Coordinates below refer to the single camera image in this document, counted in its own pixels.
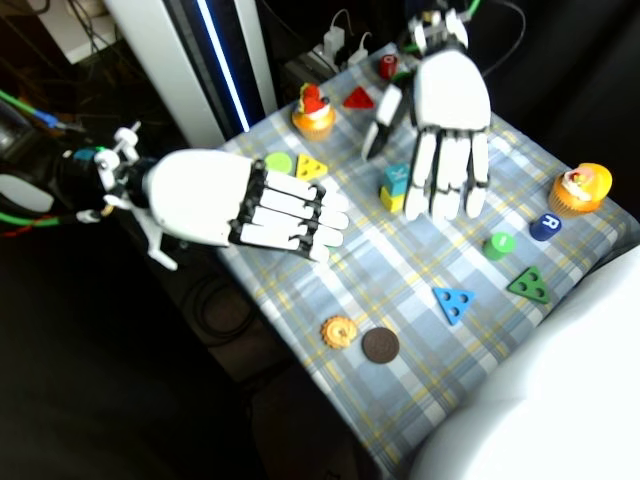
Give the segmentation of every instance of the tablecloth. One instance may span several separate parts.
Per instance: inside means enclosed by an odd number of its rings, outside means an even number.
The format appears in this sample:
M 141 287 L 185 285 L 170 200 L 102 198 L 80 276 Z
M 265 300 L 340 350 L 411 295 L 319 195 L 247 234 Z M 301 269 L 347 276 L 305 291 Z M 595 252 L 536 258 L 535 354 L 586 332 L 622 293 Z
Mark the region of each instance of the tablecloth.
M 638 243 L 640 227 L 607 200 L 597 213 L 565 220 L 551 241 L 533 240 L 528 224 L 549 210 L 551 179 L 567 167 L 497 116 L 490 134 L 491 186 L 480 218 L 470 220 L 461 210 L 455 221 L 434 225 L 428 217 L 408 222 L 387 212 L 378 197 L 382 172 L 410 161 L 415 132 L 406 119 L 382 154 L 365 163 L 360 149 L 375 110 L 341 104 L 357 86 L 381 99 L 385 83 L 377 62 L 391 51 L 385 47 L 321 87 L 337 109 L 328 140 L 303 139 L 291 125 L 289 106 L 223 146 L 252 158 L 284 151 L 326 163 L 329 174 L 320 183 L 351 201 L 344 245 L 327 264 L 250 247 L 231 247 L 221 256 L 383 473 L 403 478 L 434 427 L 598 261 Z M 482 244 L 500 231 L 512 234 L 517 248 L 490 261 Z M 532 265 L 550 290 L 547 305 L 506 290 Z M 456 326 L 447 322 L 434 287 L 475 293 Z M 347 349 L 322 341 L 321 326 L 334 315 L 358 326 L 359 337 Z M 367 360 L 360 345 L 376 326 L 393 330 L 400 341 L 399 355 L 385 365 Z

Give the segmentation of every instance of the blue triangle block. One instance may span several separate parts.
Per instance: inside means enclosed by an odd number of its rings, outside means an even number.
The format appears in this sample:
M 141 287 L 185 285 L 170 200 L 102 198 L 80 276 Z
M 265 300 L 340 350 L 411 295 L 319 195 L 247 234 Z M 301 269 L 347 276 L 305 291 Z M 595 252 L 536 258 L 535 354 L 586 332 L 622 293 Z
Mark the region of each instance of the blue triangle block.
M 433 293 L 451 325 L 460 321 L 476 296 L 473 292 L 453 288 L 434 288 Z

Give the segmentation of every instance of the green triangle block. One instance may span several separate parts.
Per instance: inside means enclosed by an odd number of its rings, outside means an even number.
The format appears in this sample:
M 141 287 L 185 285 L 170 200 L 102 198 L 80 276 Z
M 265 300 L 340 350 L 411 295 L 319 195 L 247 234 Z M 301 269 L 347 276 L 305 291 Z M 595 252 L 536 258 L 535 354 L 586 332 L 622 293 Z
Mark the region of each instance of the green triangle block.
M 507 287 L 511 293 L 535 302 L 549 303 L 549 292 L 538 267 L 529 267 Z

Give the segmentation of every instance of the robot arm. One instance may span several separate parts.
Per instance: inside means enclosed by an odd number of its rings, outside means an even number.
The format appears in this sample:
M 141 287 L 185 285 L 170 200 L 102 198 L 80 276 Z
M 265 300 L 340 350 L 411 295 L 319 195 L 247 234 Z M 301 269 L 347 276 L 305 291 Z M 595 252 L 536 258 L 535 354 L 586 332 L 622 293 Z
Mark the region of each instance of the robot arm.
M 105 201 L 132 211 L 149 240 L 149 256 L 165 267 L 177 268 L 160 249 L 165 233 L 219 247 L 288 250 L 319 262 L 329 258 L 328 247 L 342 245 L 341 230 L 349 224 L 344 196 L 269 172 L 261 160 L 216 150 L 167 155 L 142 175 L 137 188 L 146 203 L 134 204 L 127 171 L 138 156 L 128 148 L 134 140 L 130 133 L 116 134 L 117 140 L 129 137 L 127 148 L 119 149 L 127 162 L 120 163 L 111 150 L 96 155 Z
M 440 12 L 429 16 L 426 28 L 423 19 L 409 23 L 414 44 L 424 57 L 413 75 L 413 88 L 404 88 L 404 95 L 413 102 L 418 129 L 404 211 L 409 220 L 427 210 L 434 218 L 453 219 L 466 187 L 466 212 L 475 218 L 482 211 L 489 183 L 489 94 L 478 68 L 465 54 L 468 38 L 463 18 L 455 10 L 444 19 Z M 404 114 L 399 108 L 402 91 L 399 85 L 387 88 L 365 137 L 363 158 L 382 151 L 399 123 L 398 116 Z

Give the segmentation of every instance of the plaid tablecloth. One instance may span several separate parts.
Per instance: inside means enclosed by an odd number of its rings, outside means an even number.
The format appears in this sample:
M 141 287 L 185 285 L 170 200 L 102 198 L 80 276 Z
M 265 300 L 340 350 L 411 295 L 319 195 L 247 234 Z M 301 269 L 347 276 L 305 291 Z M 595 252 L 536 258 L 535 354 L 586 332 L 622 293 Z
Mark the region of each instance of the plaid tablecloth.
M 326 265 L 296 255 L 231 247 L 223 261 L 291 347 L 320 390 L 350 425 L 388 476 L 407 475 L 412 453 L 498 363 L 549 314 L 603 257 L 638 243 L 637 222 L 612 201 L 595 214 L 566 220 L 549 242 L 536 242 L 529 222 L 549 210 L 551 179 L 567 169 L 560 161 L 493 118 L 491 187 L 482 216 L 434 225 L 421 216 L 407 222 L 388 213 L 378 198 L 383 169 L 408 163 L 415 132 L 408 119 L 382 155 L 360 159 L 374 110 L 350 110 L 342 101 L 358 85 L 379 101 L 385 84 L 377 61 L 386 47 L 325 85 L 337 109 L 328 140 L 304 140 L 291 125 L 291 107 L 226 143 L 224 150 L 252 158 L 284 151 L 306 153 L 329 165 L 320 183 L 352 202 L 345 243 Z M 482 243 L 492 233 L 515 236 L 515 252 L 487 260 Z M 506 287 L 535 265 L 550 289 L 540 305 Z M 447 322 L 433 287 L 471 290 L 476 297 L 462 321 Z M 351 347 L 332 350 L 322 341 L 322 323 L 334 315 L 359 329 Z M 400 340 L 395 360 L 378 365 L 364 356 L 360 339 L 385 326 Z

